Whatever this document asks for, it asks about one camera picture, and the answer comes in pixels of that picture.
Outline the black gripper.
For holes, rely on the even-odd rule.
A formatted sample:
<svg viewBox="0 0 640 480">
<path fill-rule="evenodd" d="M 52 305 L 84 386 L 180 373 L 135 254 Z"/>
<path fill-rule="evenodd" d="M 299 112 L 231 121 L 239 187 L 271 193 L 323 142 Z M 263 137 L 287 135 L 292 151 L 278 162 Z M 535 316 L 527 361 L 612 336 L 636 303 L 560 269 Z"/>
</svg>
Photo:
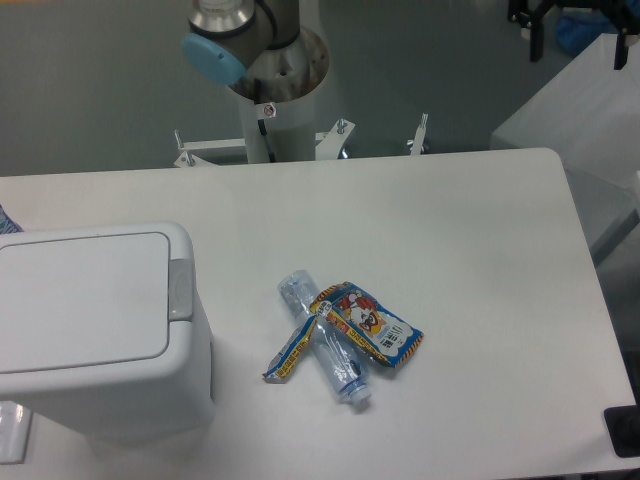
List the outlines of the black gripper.
<svg viewBox="0 0 640 480">
<path fill-rule="evenodd" d="M 527 0 L 507 2 L 507 20 L 529 23 L 529 60 L 538 62 L 544 53 L 544 25 L 542 19 L 552 8 L 589 9 L 602 13 L 612 23 L 638 23 L 639 14 L 634 13 L 628 1 L 617 0 L 544 0 L 535 1 L 533 6 Z M 622 28 L 616 39 L 614 69 L 622 70 L 628 61 L 629 29 Z"/>
</svg>

